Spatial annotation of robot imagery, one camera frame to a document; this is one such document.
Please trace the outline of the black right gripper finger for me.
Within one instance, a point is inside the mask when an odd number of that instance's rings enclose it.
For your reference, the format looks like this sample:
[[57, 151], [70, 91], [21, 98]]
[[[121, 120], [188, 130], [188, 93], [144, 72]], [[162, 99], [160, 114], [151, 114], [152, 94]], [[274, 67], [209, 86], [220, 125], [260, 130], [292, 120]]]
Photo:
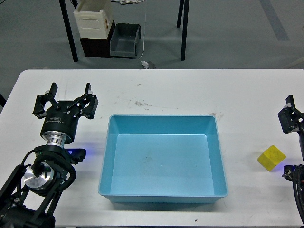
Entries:
[[283, 130], [283, 133], [304, 132], [304, 113], [300, 112], [295, 107], [293, 95], [289, 95], [286, 99], [286, 105], [278, 113], [278, 118]]

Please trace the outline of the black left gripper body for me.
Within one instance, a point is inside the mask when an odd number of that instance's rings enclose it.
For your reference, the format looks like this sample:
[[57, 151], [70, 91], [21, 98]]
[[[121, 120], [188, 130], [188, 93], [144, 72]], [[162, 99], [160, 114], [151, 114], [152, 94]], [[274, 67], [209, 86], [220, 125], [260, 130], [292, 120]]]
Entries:
[[81, 110], [79, 106], [71, 104], [72, 101], [62, 100], [39, 114], [40, 119], [45, 119], [40, 132], [43, 139], [56, 132], [66, 136], [65, 144], [74, 141]]

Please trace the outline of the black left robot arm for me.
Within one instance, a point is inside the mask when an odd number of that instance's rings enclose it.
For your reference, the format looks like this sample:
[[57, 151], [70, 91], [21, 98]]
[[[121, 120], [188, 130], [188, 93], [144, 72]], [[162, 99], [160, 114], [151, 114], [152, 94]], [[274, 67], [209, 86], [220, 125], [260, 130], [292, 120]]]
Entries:
[[64, 190], [76, 179], [74, 165], [86, 157], [82, 148], [66, 149], [75, 140], [79, 118], [93, 119], [98, 105], [90, 83], [75, 100], [55, 100], [57, 84], [37, 95], [33, 114], [44, 119], [40, 136], [45, 145], [29, 151], [33, 164], [22, 160], [0, 190], [2, 228], [53, 228], [53, 215]]

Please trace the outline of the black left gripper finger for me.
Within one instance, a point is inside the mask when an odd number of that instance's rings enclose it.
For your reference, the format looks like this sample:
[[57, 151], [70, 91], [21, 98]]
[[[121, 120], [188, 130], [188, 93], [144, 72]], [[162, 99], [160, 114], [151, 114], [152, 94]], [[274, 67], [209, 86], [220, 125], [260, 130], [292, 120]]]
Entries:
[[90, 83], [87, 83], [84, 94], [73, 101], [73, 117], [84, 116], [87, 119], [93, 119], [97, 106], [97, 96], [91, 91]]
[[47, 102], [50, 102], [52, 104], [52, 107], [58, 110], [58, 102], [55, 100], [57, 89], [57, 84], [52, 83], [49, 91], [46, 91], [44, 95], [37, 95], [33, 114], [38, 119], [42, 119], [47, 116], [47, 112], [45, 111], [45, 105]]

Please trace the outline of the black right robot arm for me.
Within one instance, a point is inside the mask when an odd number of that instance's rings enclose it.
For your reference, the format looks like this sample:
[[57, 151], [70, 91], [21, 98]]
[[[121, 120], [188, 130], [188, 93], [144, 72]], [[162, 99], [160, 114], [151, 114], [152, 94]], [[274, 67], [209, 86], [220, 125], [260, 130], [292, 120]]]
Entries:
[[[278, 113], [278, 118], [283, 133], [297, 133], [299, 135], [299, 144], [301, 154], [304, 153], [304, 113], [295, 107], [293, 95], [289, 95], [286, 99], [286, 105]], [[284, 174], [286, 180], [293, 183], [293, 192], [296, 206], [301, 220], [304, 219], [304, 166], [286, 165], [284, 166]]]

